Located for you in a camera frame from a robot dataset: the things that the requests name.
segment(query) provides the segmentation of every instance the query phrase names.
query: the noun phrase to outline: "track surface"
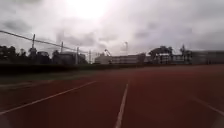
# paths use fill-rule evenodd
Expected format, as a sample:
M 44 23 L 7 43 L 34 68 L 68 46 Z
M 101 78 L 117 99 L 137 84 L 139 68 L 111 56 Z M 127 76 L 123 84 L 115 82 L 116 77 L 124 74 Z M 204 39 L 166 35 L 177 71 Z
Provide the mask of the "track surface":
M 223 65 L 105 71 L 0 94 L 0 128 L 222 128 L 223 111 Z

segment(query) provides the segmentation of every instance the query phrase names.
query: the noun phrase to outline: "white building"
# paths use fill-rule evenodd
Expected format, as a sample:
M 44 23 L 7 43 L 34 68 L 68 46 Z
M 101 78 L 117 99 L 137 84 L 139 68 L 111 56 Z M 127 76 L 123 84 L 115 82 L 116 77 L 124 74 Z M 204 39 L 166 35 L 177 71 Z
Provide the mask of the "white building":
M 136 64 L 138 63 L 138 55 L 128 56 L 105 56 L 101 54 L 95 58 L 97 64 Z

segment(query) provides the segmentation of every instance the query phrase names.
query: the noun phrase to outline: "distant building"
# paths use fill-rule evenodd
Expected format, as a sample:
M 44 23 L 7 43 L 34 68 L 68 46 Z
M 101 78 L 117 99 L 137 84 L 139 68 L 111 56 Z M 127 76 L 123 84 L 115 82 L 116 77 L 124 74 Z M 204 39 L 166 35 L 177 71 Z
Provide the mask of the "distant building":
M 146 56 L 144 63 L 152 63 L 152 57 L 151 56 Z
M 173 55 L 173 61 L 182 62 L 184 61 L 184 57 L 182 55 Z
M 138 63 L 138 55 L 128 56 L 105 56 L 101 54 L 95 59 L 97 64 L 136 64 Z
M 82 57 L 83 59 L 86 59 L 86 55 L 85 54 L 79 54 L 80 57 Z
M 156 56 L 156 60 L 158 60 L 158 62 L 163 64 L 163 63 L 172 61 L 172 58 L 170 55 L 167 54 L 167 55 Z
M 193 64 L 219 64 L 224 63 L 224 51 L 193 51 Z

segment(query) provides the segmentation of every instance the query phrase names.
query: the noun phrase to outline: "cloud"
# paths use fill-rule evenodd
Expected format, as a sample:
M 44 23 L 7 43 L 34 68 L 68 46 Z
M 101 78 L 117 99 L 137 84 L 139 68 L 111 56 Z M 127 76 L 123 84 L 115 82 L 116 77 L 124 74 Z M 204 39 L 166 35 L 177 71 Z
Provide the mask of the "cloud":
M 11 20 L 3 23 L 6 30 L 12 30 L 15 32 L 27 32 L 31 29 L 29 25 L 21 20 Z
M 160 45 L 215 50 L 224 49 L 223 11 L 223 0 L 113 0 L 93 21 L 69 16 L 61 0 L 6 0 L 0 28 L 114 54 L 123 54 L 125 41 L 130 54 Z

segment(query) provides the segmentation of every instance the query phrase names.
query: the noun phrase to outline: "white lane line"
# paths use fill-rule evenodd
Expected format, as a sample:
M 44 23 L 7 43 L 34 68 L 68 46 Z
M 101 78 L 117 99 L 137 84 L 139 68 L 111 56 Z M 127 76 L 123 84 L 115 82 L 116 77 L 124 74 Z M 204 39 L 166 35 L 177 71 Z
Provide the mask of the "white lane line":
M 60 96 L 60 95 L 63 95 L 63 94 L 65 94 L 65 93 L 68 93 L 68 92 L 71 92 L 71 91 L 74 91 L 74 90 L 83 88 L 83 87 L 88 86 L 88 85 L 90 85 L 90 84 L 93 84 L 93 83 L 95 83 L 95 82 L 96 82 L 96 81 L 92 81 L 92 82 L 83 84 L 83 85 L 81 85 L 81 86 L 79 86 L 79 87 L 75 87 L 75 88 L 69 89 L 69 90 L 67 90 L 67 91 L 63 91 L 63 92 L 60 92 L 60 93 L 57 93 L 57 94 L 54 94 L 54 95 L 51 95 L 51 96 L 48 96 L 48 97 L 45 97 L 45 98 L 42 98 L 42 99 L 39 99 L 39 100 L 30 102 L 30 103 L 27 103 L 27 104 L 24 104 L 24 105 L 21 105 L 21 106 L 18 106 L 18 107 L 15 107 L 15 108 L 11 108 L 11 109 L 8 109 L 8 110 L 4 110 L 4 111 L 0 112 L 0 116 L 4 115 L 4 114 L 6 114 L 6 113 L 12 112 L 12 111 L 16 111 L 16 110 L 21 109 L 21 108 L 25 108 L 25 107 L 27 107 L 27 106 L 31 106 L 31 105 L 36 104 L 36 103 L 40 103 L 40 102 L 42 102 L 42 101 L 45 101 L 45 100 L 54 98 L 54 97 L 56 97 L 56 96 Z
M 121 127 L 121 122 L 122 122 L 123 113 L 124 113 L 124 107 L 125 107 L 125 103 L 126 103 L 126 97 L 127 97 L 127 93 L 128 93 L 128 87 L 129 87 L 129 84 L 126 85 L 124 95 L 123 95 L 123 98 L 122 98 L 122 102 L 121 102 L 121 106 L 120 106 L 120 111 L 119 111 L 118 117 L 117 117 L 117 122 L 116 122 L 114 128 L 120 128 Z
M 211 105 L 209 105 L 209 103 L 207 103 L 207 102 L 205 102 L 205 101 L 203 101 L 203 100 L 200 100 L 200 99 L 198 99 L 198 98 L 196 98 L 196 97 L 192 97 L 191 99 L 192 99 L 193 101 L 196 101 L 197 103 L 199 103 L 199 104 L 205 106 L 206 108 L 209 108 L 209 109 L 211 109 L 211 110 L 213 110 L 213 111 L 219 113 L 220 115 L 224 116 L 224 112 L 223 112 L 223 111 L 221 111 L 221 110 L 219 110 L 219 109 L 217 109 L 217 108 L 212 107 Z

